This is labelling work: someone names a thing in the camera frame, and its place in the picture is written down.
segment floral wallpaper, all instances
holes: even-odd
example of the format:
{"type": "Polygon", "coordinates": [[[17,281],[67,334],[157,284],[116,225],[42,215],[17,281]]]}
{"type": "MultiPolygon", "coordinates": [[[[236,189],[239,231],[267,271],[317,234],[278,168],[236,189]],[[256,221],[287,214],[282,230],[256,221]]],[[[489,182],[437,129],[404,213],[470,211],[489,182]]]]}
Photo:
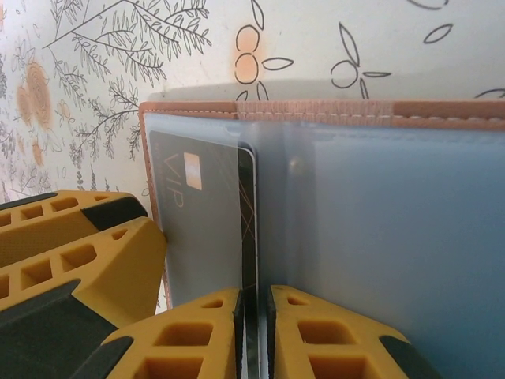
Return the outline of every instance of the floral wallpaper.
{"type": "Polygon", "coordinates": [[[0,201],[127,191],[147,99],[502,99],[505,3],[0,0],[0,201]]]}

